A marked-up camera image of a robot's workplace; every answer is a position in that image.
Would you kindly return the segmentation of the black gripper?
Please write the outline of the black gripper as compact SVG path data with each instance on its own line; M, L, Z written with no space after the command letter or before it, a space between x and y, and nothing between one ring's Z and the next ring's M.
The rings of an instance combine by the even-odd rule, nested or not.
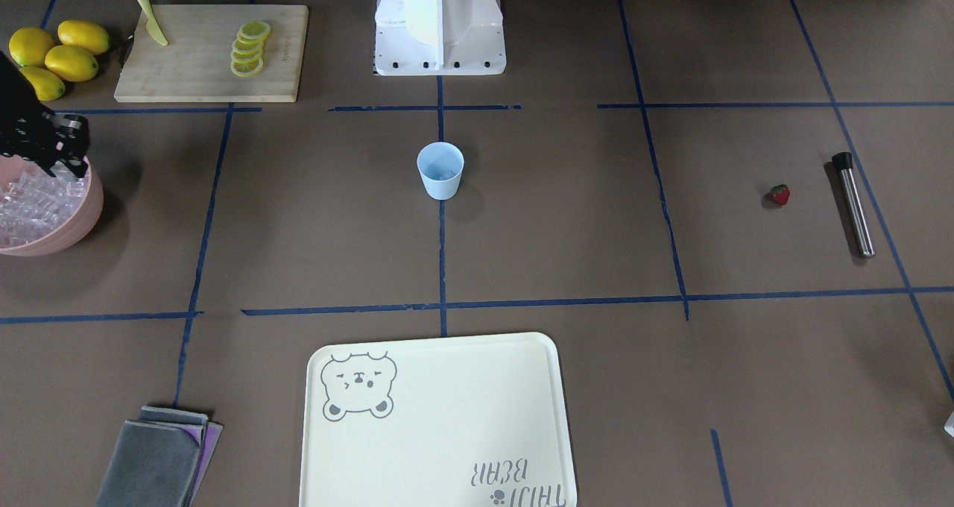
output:
M79 181L88 174L91 134L78 114L48 114L31 83L1 55L1 151L45 166L48 177Z

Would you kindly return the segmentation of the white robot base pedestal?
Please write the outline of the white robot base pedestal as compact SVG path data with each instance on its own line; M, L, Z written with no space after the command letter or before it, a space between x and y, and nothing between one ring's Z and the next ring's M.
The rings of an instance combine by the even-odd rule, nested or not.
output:
M377 0L373 72L385 77L500 75L501 0Z

